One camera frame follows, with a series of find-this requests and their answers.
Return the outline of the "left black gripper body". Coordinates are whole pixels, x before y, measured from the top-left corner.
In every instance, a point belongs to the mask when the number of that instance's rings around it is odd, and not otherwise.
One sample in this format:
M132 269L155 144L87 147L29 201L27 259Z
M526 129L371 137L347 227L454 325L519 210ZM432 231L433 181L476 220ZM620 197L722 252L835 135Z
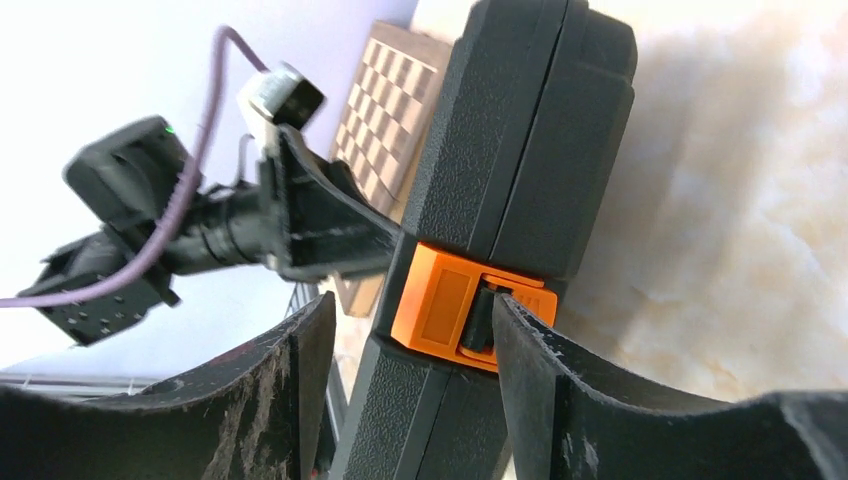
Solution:
M270 138L258 164L264 262L283 279L316 279L316 182L303 162L308 149L290 125L276 127Z

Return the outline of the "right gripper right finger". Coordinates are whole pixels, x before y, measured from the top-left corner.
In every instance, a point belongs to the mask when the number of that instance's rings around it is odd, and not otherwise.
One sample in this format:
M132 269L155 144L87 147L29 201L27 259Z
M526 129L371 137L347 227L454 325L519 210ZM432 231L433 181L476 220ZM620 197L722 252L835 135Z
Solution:
M727 403L656 383L552 330L508 295L493 307L520 479L843 479L847 395Z

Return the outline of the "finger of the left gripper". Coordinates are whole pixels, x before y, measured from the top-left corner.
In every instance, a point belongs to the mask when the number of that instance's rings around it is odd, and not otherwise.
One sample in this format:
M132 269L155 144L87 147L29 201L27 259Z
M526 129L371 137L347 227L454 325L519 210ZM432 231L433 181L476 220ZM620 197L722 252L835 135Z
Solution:
M400 228L372 207L341 160L325 160L297 129L281 131L281 276L320 282L388 269Z

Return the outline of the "black plastic tool case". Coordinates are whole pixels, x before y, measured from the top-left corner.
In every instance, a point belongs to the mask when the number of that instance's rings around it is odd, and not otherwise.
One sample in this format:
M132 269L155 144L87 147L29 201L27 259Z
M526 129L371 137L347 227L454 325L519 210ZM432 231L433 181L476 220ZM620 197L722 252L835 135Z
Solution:
M576 274L633 101L637 47L584 1L482 1L446 69L330 475L499 479L497 377L390 336L424 242L539 278Z

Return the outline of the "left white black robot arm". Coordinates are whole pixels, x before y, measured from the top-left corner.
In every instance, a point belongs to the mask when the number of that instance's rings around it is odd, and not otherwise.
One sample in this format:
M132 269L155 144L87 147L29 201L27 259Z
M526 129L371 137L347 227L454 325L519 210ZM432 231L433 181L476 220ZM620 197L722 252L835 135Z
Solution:
M398 225L371 207L350 168L326 161L301 133L269 127L256 182L215 186L193 196L175 237L142 276L92 300L48 306L43 314L81 345L132 327L160 304L178 302L176 275L262 264L282 279L317 283L385 271ZM105 280L130 263L154 231L183 166L185 149L159 116L130 123L87 145L66 183L101 220L98 232L57 249L29 297Z

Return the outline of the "wooden chessboard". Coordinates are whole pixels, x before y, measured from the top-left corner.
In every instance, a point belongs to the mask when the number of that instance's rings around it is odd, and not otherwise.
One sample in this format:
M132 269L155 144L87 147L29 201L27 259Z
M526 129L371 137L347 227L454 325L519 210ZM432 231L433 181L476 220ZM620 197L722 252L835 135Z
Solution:
M349 165L368 202L395 222L409 198L450 54L444 42L375 22L343 110L330 156Z

